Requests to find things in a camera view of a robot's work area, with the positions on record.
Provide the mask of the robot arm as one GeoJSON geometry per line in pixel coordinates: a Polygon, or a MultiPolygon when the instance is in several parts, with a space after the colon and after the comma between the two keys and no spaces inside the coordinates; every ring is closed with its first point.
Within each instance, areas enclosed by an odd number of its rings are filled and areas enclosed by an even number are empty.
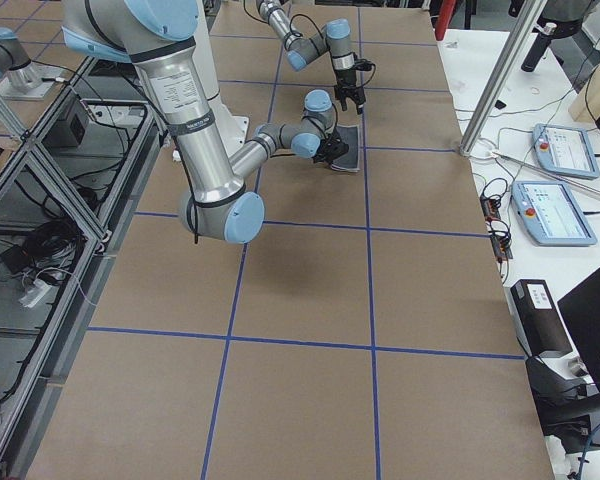
{"type": "Polygon", "coordinates": [[[301,71],[325,54],[329,55],[331,67],[335,75],[334,94],[343,111],[347,110],[348,101],[362,114],[366,104],[364,83],[359,82],[358,73],[375,70],[375,64],[361,58],[354,51],[351,40],[351,27],[345,18],[327,22],[316,29],[316,33],[305,36],[298,30],[280,1],[257,1],[256,9],[261,22],[269,25],[280,39],[286,52],[288,63],[294,71],[301,71]]]}
{"type": "Polygon", "coordinates": [[[279,149],[317,160],[337,136],[335,107],[324,90],[306,95],[292,125],[264,124],[228,154],[194,63],[195,33],[205,26],[194,1],[66,1],[66,45],[84,55],[130,63],[174,139],[190,191],[180,208],[196,236],[244,244],[259,233],[265,207],[245,180],[279,149]]]}

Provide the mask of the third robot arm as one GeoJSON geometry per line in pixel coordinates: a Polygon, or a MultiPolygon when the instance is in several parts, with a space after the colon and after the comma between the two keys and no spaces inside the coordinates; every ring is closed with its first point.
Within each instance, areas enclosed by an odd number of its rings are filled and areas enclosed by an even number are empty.
{"type": "Polygon", "coordinates": [[[41,100],[50,82],[33,63],[15,32],[0,27],[0,95],[10,100],[41,100]]]}

